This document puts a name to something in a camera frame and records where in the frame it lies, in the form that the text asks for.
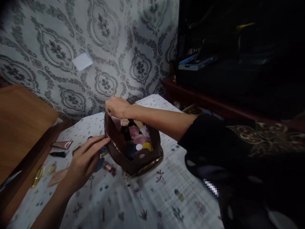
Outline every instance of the hand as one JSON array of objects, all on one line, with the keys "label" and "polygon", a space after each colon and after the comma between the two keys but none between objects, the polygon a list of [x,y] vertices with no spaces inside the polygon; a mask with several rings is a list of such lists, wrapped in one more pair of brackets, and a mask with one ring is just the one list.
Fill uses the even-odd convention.
[{"label": "hand", "polygon": [[131,108],[131,104],[129,104],[125,99],[120,97],[111,97],[106,100],[106,112],[109,116],[114,116],[119,119],[125,119],[128,117],[128,111]]},{"label": "hand", "polygon": [[110,141],[105,135],[91,137],[75,151],[67,175],[58,184],[63,194],[73,195],[93,174],[99,160],[99,150]]}]

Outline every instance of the floral print tablecloth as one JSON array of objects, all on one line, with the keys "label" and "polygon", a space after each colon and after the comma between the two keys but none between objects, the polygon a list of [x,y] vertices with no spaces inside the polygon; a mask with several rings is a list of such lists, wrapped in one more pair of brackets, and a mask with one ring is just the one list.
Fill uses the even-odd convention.
[{"label": "floral print tablecloth", "polygon": [[[179,111],[159,95],[137,103]],[[83,118],[58,137],[58,141],[73,140],[66,158],[48,156],[43,167],[54,163],[56,171],[69,167],[72,150],[89,136],[102,134],[104,113]],[[60,228],[222,228],[217,201],[186,169],[186,150],[169,136],[161,132],[160,136],[164,160],[141,177],[126,180],[122,168],[107,154],[105,160],[116,168],[116,176],[103,169],[94,173],[71,197]],[[7,228],[31,227],[56,189],[56,185],[47,188],[50,178],[44,174],[38,186],[29,189]]]}]

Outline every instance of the wallpaper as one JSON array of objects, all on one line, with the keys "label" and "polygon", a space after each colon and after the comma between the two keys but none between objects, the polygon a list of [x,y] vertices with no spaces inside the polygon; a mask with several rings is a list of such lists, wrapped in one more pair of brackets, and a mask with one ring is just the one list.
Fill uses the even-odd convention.
[{"label": "wallpaper", "polygon": [[[0,76],[73,121],[111,96],[162,94],[178,10],[178,0],[12,0],[1,13]],[[71,60],[84,52],[93,64],[78,71]]]}]

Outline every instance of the makeup pouch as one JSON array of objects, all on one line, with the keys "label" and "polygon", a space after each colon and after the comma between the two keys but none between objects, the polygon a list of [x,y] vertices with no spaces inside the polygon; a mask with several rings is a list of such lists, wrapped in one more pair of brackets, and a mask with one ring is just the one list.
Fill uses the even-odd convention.
[{"label": "makeup pouch", "polygon": [[126,178],[141,176],[162,162],[163,150],[160,145],[161,140],[158,130],[148,126],[152,151],[141,149],[134,154],[133,160],[129,160],[123,154],[127,145],[124,135],[115,129],[114,123],[107,113],[105,113],[104,125],[105,135],[111,138],[111,141],[107,144],[108,153],[125,170]]}]

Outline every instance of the wrist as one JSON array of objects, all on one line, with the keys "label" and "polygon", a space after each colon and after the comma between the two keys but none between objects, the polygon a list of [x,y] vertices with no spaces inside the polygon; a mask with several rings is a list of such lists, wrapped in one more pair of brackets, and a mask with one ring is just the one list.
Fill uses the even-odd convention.
[{"label": "wrist", "polygon": [[63,182],[60,182],[55,190],[60,196],[62,196],[64,199],[70,199],[71,196],[74,194],[73,191],[69,189],[68,186],[66,186]]},{"label": "wrist", "polygon": [[135,118],[135,108],[139,106],[138,104],[134,103],[126,108],[124,116],[127,119],[134,119]]}]

